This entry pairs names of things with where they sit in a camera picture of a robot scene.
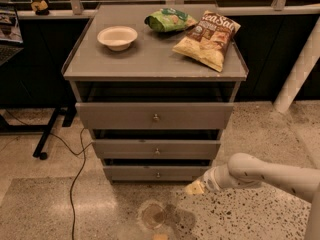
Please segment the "grey bottom drawer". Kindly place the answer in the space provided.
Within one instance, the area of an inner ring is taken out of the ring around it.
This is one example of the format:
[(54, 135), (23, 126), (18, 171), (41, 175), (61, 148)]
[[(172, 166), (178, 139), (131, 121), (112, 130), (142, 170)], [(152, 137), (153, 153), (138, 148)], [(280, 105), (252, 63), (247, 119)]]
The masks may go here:
[(208, 166), (104, 166), (109, 181), (190, 182), (204, 174)]

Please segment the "grey drawer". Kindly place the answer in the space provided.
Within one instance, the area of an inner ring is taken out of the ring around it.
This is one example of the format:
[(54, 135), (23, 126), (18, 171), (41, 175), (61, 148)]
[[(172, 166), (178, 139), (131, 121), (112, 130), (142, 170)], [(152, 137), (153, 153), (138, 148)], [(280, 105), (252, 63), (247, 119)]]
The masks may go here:
[(190, 182), (204, 174), (208, 166), (104, 166), (109, 181)]
[(221, 143), (215, 140), (95, 140), (98, 158), (213, 159)]
[(77, 103), (88, 129), (202, 130), (224, 129), (231, 103)]

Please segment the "grey middle drawer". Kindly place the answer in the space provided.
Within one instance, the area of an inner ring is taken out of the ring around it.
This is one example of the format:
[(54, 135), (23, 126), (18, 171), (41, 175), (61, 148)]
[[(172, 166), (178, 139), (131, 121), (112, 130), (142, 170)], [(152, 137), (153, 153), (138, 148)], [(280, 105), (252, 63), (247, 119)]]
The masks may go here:
[(213, 159), (221, 143), (215, 140), (95, 140), (98, 158)]

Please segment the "grey drawer cabinet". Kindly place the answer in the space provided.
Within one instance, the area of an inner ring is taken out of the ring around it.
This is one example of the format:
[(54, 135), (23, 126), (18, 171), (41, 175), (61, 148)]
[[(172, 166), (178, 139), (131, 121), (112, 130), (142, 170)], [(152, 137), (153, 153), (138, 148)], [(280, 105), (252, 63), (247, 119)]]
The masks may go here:
[[(248, 69), (237, 46), (229, 45), (223, 70), (216, 72), (191, 58), (173, 52), (172, 48), (181, 39), (181, 34), (155, 33), (145, 25), (145, 17), (156, 9), (154, 5), (99, 7), (95, 17), (86, 26), (64, 73), (65, 79), (72, 86), (77, 103), (233, 104), (240, 84), (248, 75)], [(97, 41), (97, 35), (101, 30), (113, 26), (127, 26), (137, 32), (137, 39), (128, 49), (112, 51)], [(93, 142), (104, 139), (220, 142), (224, 129), (88, 130)], [(103, 167), (208, 166), (210, 168), (214, 158), (211, 160), (99, 159)]]

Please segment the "grey top drawer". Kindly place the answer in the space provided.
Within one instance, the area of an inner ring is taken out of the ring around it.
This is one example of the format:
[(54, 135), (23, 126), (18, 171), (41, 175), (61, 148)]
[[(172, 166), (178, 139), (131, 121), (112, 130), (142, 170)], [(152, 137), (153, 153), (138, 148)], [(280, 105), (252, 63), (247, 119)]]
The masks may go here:
[(88, 129), (202, 130), (224, 129), (231, 103), (77, 103)]

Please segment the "round floor cover plate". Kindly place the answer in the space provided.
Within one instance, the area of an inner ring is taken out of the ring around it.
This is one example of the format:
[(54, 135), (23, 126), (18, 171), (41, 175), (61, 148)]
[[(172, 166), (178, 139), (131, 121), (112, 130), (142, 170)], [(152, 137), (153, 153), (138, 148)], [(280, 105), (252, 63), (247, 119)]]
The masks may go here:
[(147, 200), (138, 209), (137, 219), (146, 229), (158, 229), (166, 221), (165, 208), (156, 200)]

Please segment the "yellow brown chip bag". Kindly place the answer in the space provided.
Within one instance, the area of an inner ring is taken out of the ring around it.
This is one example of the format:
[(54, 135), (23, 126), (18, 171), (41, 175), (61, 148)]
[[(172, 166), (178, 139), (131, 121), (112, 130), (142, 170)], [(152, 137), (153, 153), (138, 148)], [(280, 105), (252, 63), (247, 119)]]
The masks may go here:
[(200, 21), (173, 51), (221, 72), (229, 43), (241, 25), (215, 12), (205, 11)]

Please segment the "white paper bowl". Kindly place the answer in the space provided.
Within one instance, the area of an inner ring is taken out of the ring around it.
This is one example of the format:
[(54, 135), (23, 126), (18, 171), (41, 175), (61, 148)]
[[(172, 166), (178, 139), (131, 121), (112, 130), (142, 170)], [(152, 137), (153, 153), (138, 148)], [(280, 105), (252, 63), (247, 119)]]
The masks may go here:
[(101, 30), (97, 35), (97, 41), (112, 51), (124, 51), (137, 37), (137, 32), (131, 27), (113, 26)]

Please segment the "green snack bag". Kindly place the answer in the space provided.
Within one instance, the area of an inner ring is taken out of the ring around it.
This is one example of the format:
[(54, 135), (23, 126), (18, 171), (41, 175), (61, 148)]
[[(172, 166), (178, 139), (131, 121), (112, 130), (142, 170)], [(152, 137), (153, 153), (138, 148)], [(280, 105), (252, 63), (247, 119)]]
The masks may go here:
[(173, 8), (162, 8), (147, 16), (144, 23), (160, 33), (183, 31), (194, 26), (197, 21), (189, 14)]

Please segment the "laptop on desk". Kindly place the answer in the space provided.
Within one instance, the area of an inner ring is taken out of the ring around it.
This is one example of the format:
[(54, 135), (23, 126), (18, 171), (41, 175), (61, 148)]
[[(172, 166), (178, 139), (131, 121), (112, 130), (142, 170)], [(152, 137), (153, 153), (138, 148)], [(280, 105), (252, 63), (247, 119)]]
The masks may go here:
[(11, 3), (0, 3), (0, 66), (22, 51), (22, 38), (16, 7)]

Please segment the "small yellow black object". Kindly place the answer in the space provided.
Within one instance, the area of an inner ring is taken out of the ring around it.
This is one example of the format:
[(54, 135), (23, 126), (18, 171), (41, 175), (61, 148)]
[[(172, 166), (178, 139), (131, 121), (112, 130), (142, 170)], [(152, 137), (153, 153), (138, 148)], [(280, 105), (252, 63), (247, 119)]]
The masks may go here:
[(36, 0), (31, 3), (31, 8), (36, 15), (48, 15), (48, 4), (45, 0)]

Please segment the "black desk leg frame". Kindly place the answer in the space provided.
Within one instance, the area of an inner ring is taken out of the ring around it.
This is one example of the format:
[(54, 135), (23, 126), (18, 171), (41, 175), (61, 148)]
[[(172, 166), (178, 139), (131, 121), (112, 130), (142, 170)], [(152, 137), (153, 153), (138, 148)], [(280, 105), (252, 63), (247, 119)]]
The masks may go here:
[(55, 108), (46, 124), (29, 125), (21, 123), (20, 125), (11, 125), (3, 115), (0, 115), (0, 133), (1, 134), (40, 134), (41, 138), (33, 152), (35, 158), (46, 160), (48, 154), (43, 152), (43, 148), (51, 133), (51, 130), (59, 115), (64, 117), (63, 127), (70, 127), (76, 115), (76, 109), (68, 107), (67, 109)]

